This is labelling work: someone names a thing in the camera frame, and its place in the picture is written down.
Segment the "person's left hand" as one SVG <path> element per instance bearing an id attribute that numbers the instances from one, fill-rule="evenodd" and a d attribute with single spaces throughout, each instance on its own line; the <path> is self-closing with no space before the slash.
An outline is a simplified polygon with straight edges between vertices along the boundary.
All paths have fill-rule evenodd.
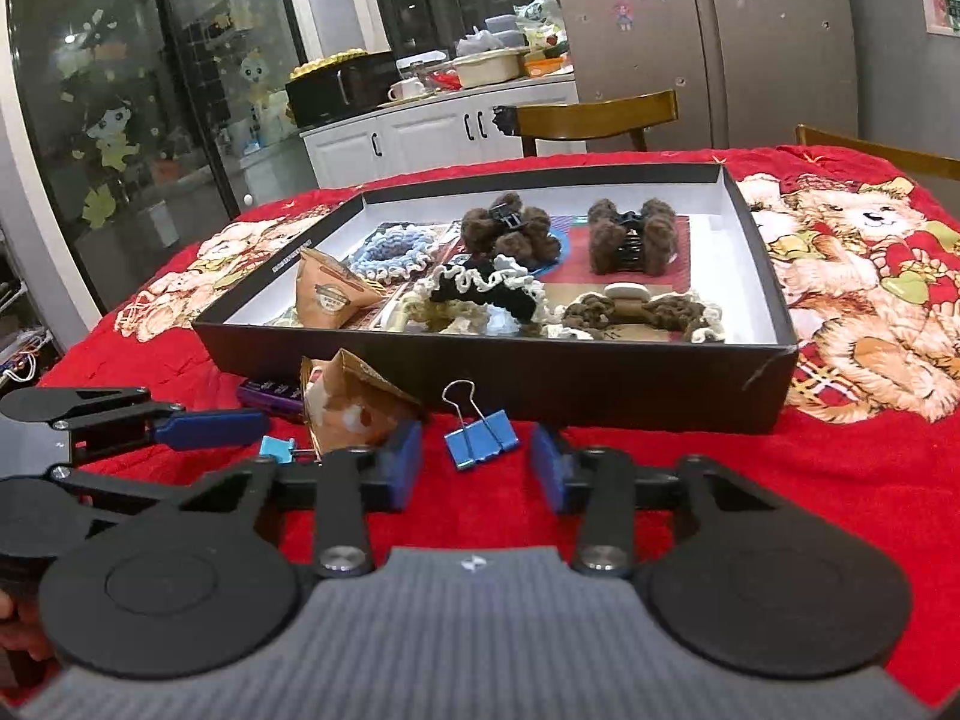
<path id="1" fill-rule="evenodd" d="M 9 652 L 26 652 L 34 661 L 53 657 L 53 647 L 39 619 L 34 598 L 13 598 L 0 592 L 0 645 Z"/>

